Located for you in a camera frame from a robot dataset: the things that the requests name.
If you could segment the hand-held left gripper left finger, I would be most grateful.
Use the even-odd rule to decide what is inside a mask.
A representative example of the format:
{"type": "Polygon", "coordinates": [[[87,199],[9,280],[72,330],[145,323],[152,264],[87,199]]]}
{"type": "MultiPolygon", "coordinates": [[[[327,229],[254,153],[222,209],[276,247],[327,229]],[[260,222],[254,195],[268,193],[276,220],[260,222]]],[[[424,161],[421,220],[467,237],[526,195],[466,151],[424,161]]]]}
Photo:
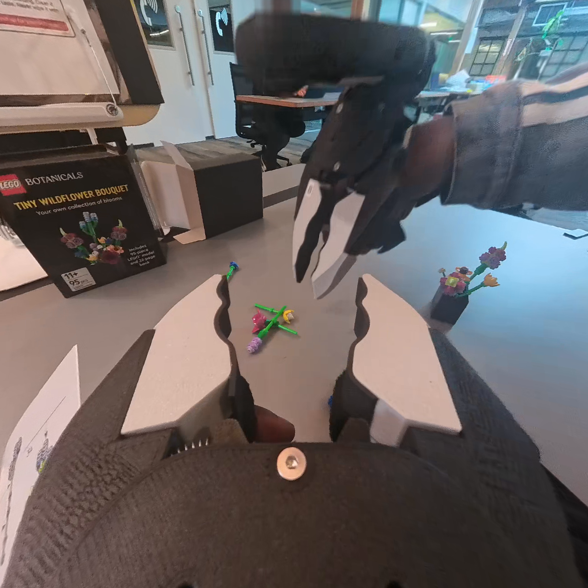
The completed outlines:
{"type": "Polygon", "coordinates": [[[183,443],[204,443],[225,419],[256,436],[251,389],[229,337],[229,284],[213,275],[157,323],[121,434],[172,429],[183,443]]]}

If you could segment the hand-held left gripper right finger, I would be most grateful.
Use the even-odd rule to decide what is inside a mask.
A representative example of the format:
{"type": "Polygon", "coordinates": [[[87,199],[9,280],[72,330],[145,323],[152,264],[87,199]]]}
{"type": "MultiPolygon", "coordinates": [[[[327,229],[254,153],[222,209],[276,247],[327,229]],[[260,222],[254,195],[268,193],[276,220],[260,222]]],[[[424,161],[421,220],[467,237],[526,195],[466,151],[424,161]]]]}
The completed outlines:
{"type": "Polygon", "coordinates": [[[337,379],[329,415],[332,441],[349,419],[368,439],[401,445],[409,429],[459,436],[462,423],[426,321],[370,274],[357,283],[355,340],[337,379]]]}

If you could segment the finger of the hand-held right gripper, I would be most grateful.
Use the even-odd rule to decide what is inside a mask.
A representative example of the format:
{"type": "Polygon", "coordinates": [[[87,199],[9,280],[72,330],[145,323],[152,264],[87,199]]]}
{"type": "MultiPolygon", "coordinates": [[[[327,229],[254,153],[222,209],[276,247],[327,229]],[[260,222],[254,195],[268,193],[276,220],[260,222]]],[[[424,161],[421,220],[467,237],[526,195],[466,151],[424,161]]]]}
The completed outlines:
{"type": "Polygon", "coordinates": [[[330,216],[328,204],[332,196],[332,185],[319,180],[310,179],[300,199],[295,217],[292,236],[292,266],[297,282],[301,282],[310,265],[313,252],[322,237],[315,273],[321,264],[321,255],[326,247],[330,233],[330,216]]]}
{"type": "Polygon", "coordinates": [[[355,264],[357,256],[347,253],[345,248],[363,203],[363,195],[352,193],[335,205],[330,217],[328,236],[319,251],[311,276],[315,299],[326,297],[355,264]]]}

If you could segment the black lego vase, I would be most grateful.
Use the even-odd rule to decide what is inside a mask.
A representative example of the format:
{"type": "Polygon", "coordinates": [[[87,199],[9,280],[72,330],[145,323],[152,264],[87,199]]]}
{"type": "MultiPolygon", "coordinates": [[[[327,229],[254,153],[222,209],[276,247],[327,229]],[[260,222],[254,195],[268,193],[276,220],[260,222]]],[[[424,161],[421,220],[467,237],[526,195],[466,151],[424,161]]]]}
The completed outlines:
{"type": "Polygon", "coordinates": [[[430,306],[430,319],[454,326],[467,305],[469,297],[447,295],[441,286],[437,289],[430,306]]]}

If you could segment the pink purple lego flower spike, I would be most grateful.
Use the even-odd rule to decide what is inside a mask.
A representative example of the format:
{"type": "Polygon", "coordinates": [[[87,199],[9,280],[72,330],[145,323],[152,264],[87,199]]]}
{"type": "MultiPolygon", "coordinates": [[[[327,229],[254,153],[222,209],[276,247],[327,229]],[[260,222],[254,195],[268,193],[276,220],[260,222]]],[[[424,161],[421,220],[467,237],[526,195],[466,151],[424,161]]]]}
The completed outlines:
{"type": "Polygon", "coordinates": [[[440,291],[446,296],[460,296],[467,289],[469,277],[466,273],[458,271],[448,275],[442,275],[440,278],[440,291]]]}
{"type": "Polygon", "coordinates": [[[480,257],[480,264],[474,270],[473,277],[481,275],[486,269],[497,269],[506,260],[507,242],[500,247],[489,247],[480,257]]]}

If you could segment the orange flower with stem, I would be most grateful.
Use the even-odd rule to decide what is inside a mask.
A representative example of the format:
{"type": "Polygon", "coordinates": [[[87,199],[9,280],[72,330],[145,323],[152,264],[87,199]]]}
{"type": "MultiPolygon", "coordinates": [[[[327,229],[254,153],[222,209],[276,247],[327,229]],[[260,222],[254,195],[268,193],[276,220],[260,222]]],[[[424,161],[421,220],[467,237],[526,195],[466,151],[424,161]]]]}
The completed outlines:
{"type": "Polygon", "coordinates": [[[497,281],[497,278],[492,276],[491,274],[487,274],[483,281],[481,283],[479,283],[477,286],[473,287],[473,288],[468,288],[467,292],[466,292],[466,296],[470,296],[471,294],[473,294],[474,292],[481,290],[483,288],[496,288],[498,287],[500,284],[497,281]]]}

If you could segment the person's right forearm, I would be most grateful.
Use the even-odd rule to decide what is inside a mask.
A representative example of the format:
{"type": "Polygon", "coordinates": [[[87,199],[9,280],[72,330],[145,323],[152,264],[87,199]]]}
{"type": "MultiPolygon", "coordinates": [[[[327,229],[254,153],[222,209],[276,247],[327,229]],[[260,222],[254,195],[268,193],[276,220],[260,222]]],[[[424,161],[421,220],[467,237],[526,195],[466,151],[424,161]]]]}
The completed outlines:
{"type": "Polygon", "coordinates": [[[453,120],[444,205],[587,211],[587,63],[547,81],[515,79],[445,110],[453,120]]]}

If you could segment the yellow lego tulip stem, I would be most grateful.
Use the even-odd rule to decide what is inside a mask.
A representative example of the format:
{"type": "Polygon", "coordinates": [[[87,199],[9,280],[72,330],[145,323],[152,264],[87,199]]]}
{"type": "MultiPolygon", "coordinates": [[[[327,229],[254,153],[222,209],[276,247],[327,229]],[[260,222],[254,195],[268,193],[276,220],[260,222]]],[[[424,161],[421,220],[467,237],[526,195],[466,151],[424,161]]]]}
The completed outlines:
{"type": "MultiPolygon", "coordinates": [[[[257,310],[260,310],[268,318],[268,321],[275,316],[276,311],[279,311],[279,309],[276,309],[274,307],[268,307],[265,305],[255,304],[254,306],[257,310]]],[[[293,310],[286,308],[286,310],[284,311],[283,315],[280,317],[279,320],[281,327],[273,327],[273,329],[280,329],[287,333],[298,335],[297,331],[293,330],[291,327],[288,327],[288,325],[293,322],[294,318],[295,316],[293,310]]]]}

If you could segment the lego instruction booklet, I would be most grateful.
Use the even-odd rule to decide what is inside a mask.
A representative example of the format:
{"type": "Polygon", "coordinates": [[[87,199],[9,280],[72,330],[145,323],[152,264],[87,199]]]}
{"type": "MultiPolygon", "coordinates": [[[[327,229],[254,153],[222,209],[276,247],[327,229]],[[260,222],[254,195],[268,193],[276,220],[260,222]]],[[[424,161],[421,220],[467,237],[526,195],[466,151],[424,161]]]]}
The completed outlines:
{"type": "Polygon", "coordinates": [[[63,431],[81,406],[77,345],[28,406],[5,446],[1,468],[1,580],[26,502],[63,431]]]}

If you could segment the black lego set box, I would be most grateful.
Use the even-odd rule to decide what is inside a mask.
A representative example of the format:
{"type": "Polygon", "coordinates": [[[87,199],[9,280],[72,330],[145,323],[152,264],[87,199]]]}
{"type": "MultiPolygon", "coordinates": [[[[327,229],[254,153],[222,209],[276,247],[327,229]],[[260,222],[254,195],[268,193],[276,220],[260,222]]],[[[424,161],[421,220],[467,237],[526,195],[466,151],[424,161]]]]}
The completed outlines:
{"type": "Polygon", "coordinates": [[[110,145],[1,158],[1,219],[63,297],[166,264],[134,150],[110,145]]]}

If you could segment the person's left hand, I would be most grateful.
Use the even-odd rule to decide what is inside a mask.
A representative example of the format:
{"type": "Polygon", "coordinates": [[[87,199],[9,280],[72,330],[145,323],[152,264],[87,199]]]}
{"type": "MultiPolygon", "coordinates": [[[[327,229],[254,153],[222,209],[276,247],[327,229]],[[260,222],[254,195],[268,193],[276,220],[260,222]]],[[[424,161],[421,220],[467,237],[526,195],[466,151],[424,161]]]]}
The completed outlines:
{"type": "Polygon", "coordinates": [[[256,432],[254,441],[257,443],[290,443],[295,438],[295,427],[292,423],[271,410],[255,406],[256,432]]]}

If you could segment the open black carton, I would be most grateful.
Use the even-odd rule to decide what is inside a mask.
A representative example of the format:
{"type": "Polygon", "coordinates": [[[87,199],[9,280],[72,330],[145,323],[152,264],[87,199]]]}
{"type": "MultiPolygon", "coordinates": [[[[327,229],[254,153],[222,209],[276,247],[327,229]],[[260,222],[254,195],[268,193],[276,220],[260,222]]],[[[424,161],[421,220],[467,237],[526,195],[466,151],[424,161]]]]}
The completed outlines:
{"type": "Polygon", "coordinates": [[[160,225],[183,245],[263,218],[262,167],[253,155],[201,157],[164,142],[139,158],[160,225]]]}

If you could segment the wood edged desk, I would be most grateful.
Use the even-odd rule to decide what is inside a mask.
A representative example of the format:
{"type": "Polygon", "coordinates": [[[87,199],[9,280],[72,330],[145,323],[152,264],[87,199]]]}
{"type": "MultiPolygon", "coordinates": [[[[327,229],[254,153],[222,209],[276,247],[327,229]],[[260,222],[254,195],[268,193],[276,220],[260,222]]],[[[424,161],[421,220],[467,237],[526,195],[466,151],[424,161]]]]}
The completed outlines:
{"type": "Polygon", "coordinates": [[[332,107],[339,99],[340,93],[329,92],[319,98],[306,98],[299,96],[275,97],[264,95],[237,95],[235,100],[239,104],[266,105],[285,108],[318,108],[332,107]]]}

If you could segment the black office chair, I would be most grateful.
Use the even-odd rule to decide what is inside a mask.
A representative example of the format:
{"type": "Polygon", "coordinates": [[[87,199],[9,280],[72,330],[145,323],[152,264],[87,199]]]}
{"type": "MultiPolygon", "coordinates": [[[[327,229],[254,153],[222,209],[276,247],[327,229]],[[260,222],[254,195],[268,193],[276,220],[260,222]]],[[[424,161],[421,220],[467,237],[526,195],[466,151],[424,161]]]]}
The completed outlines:
{"type": "Polygon", "coordinates": [[[261,145],[258,156],[265,171],[280,169],[279,152],[305,132],[300,109],[236,101],[235,112],[237,135],[261,145]]]}

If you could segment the black board with notice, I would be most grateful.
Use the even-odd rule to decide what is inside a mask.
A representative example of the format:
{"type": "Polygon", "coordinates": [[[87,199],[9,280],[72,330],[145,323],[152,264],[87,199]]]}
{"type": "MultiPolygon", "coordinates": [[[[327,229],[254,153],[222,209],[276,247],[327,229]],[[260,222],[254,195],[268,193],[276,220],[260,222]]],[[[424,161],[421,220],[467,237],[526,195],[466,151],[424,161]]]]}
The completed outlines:
{"type": "Polygon", "coordinates": [[[1,1],[1,135],[143,126],[159,1],[1,1]]]}

